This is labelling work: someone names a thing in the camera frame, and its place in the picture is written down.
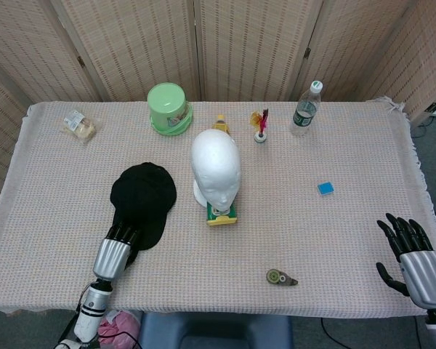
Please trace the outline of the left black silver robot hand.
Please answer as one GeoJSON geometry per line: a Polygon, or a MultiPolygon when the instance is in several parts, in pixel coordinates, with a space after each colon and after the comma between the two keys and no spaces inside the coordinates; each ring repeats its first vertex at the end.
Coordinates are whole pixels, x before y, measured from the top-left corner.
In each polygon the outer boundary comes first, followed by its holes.
{"type": "Polygon", "coordinates": [[[122,276],[137,258],[140,229],[127,222],[113,224],[100,244],[93,273],[103,281],[114,281],[122,276]]]}

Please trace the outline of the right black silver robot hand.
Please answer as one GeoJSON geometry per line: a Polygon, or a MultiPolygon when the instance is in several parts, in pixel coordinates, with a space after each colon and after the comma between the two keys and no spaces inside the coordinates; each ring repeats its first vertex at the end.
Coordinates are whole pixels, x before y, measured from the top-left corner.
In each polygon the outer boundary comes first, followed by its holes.
{"type": "Polygon", "coordinates": [[[403,280],[395,280],[384,264],[377,262],[380,278],[389,288],[410,297],[419,308],[436,309],[436,250],[427,233],[413,219],[405,220],[390,213],[385,217],[386,222],[376,223],[387,238],[403,280]]]}

